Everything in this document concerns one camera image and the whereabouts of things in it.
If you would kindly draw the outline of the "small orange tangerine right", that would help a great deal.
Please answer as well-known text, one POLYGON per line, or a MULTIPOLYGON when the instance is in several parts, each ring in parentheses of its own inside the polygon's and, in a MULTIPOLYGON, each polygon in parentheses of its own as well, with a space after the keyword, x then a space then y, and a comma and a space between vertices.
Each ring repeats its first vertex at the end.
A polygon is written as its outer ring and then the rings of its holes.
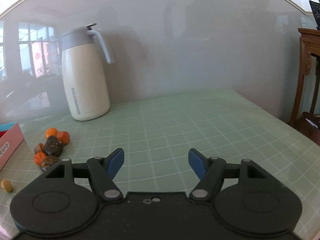
POLYGON ((66 131, 59 131, 56 137, 64 145, 67 145, 70 142, 70 135, 66 131))

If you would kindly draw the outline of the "dark walnut lower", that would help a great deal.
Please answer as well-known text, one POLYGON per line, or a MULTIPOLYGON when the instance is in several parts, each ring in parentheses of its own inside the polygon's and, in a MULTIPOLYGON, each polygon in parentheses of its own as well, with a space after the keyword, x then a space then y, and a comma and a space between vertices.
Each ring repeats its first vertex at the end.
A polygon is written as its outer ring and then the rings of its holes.
POLYGON ((59 161, 59 157, 56 157, 54 155, 48 155, 46 156, 43 161, 41 162, 41 171, 45 172, 48 170, 48 168, 50 168, 51 166, 53 166, 55 163, 57 163, 59 161))

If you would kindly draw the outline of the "dark walnut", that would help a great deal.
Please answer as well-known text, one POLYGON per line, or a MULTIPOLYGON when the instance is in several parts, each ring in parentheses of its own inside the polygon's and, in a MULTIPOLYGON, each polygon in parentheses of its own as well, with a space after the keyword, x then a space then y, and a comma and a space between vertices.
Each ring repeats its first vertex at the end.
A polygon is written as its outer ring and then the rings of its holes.
POLYGON ((51 135, 48 137, 43 151, 46 155, 60 157, 63 152, 63 147, 63 143, 59 139, 57 139, 57 137, 51 135))
POLYGON ((59 161, 59 157, 56 157, 54 155, 48 155, 46 156, 43 161, 41 162, 41 171, 45 172, 48 170, 48 168, 50 168, 51 166, 53 166, 55 163, 57 163, 59 161))

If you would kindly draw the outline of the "dark walnut upper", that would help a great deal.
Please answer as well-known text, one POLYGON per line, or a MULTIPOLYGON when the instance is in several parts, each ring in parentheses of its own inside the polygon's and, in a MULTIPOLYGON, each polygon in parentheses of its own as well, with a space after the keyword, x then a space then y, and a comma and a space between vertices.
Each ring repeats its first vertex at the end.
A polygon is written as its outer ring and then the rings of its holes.
POLYGON ((46 155, 60 157, 63 152, 63 147, 63 143, 59 139, 57 139, 57 137, 51 135, 48 137, 43 151, 46 155))

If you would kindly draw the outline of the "orange tangerine middle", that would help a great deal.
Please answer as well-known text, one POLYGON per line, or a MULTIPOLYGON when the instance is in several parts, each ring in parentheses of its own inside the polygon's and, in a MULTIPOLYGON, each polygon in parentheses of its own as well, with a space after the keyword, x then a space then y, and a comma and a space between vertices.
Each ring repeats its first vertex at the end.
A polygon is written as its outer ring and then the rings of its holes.
POLYGON ((34 162, 36 165, 40 166, 43 160, 47 157, 47 155, 43 152, 37 152, 34 155, 34 162))

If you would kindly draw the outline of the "orange tangerine top of pile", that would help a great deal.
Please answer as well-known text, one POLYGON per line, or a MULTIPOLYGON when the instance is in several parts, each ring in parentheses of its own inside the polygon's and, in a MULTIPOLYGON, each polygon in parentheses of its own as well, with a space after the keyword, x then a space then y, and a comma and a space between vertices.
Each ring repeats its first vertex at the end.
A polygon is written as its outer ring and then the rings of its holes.
POLYGON ((59 132, 59 131, 58 131, 56 128, 50 127, 50 128, 48 128, 48 129, 45 131, 44 137, 45 137, 45 139, 48 139, 50 136, 56 137, 57 134, 58 134, 58 132, 59 132))

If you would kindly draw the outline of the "brown nut left of pile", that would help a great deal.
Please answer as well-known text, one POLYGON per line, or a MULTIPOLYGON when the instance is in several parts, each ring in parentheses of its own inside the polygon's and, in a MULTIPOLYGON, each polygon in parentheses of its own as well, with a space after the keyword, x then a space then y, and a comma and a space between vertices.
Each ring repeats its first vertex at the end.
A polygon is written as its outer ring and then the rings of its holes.
POLYGON ((44 144, 39 143, 39 144, 37 144, 37 145, 35 146, 33 152, 34 152, 35 154, 37 154, 37 153, 39 153, 39 152, 44 152, 43 149, 44 149, 44 144))

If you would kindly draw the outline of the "white thermos jug blue lid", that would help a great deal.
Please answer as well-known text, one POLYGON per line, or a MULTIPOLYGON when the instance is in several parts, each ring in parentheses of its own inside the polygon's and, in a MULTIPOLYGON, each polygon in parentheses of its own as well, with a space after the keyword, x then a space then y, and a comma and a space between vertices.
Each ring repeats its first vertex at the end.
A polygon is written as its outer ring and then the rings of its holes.
POLYGON ((95 23, 63 34, 61 67, 66 99, 71 116, 78 121, 96 119, 110 109, 110 98, 103 62, 95 48, 101 46, 105 61, 114 63, 109 45, 95 23))

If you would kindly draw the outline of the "colourful cardboard box red inside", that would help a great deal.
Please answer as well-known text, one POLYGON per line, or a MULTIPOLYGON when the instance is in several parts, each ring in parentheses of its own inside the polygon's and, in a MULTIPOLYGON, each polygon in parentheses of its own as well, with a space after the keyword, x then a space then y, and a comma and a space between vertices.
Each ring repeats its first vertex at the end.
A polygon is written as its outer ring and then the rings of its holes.
POLYGON ((24 140, 23 133, 17 122, 3 124, 0 126, 1 139, 1 158, 0 170, 3 169, 9 158, 12 156, 16 148, 24 140))

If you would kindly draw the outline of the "small tan peanut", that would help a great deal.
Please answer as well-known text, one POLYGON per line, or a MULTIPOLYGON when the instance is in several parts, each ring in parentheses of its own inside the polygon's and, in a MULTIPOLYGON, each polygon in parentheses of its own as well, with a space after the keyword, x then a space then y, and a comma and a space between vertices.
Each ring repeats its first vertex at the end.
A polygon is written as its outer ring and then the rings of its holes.
POLYGON ((3 179, 1 180, 1 188, 5 191, 5 192, 12 192, 13 191, 13 186, 11 184, 10 181, 8 181, 7 179, 3 179))

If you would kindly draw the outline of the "carved wooden cabinet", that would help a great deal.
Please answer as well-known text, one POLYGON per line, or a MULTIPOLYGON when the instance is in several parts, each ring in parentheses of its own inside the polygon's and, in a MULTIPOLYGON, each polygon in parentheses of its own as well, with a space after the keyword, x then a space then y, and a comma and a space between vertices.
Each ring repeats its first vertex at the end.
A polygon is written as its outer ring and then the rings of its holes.
POLYGON ((299 28, 299 70, 289 125, 319 144, 319 30, 299 28))

